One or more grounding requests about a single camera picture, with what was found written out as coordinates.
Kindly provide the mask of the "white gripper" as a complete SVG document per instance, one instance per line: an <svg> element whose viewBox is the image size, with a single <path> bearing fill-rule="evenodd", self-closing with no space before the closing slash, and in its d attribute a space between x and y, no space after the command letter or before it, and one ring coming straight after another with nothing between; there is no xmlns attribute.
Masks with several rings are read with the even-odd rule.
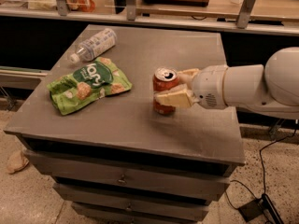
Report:
<svg viewBox="0 0 299 224"><path fill-rule="evenodd" d="M155 92L154 99L160 105L178 108L190 108L198 102L206 109L224 109L227 104L223 98L223 80L227 69L224 64L209 66L201 71L198 68L178 71L180 85Z"/></svg>

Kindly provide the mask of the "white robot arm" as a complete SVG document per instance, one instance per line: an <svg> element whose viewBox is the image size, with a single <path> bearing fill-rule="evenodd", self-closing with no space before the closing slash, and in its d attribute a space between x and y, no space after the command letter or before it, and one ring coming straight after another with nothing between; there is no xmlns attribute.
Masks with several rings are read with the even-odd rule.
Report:
<svg viewBox="0 0 299 224"><path fill-rule="evenodd" d="M299 48L275 52L265 65L212 65L178 72L179 84L154 93L161 105L244 108L280 119L299 119Z"/></svg>

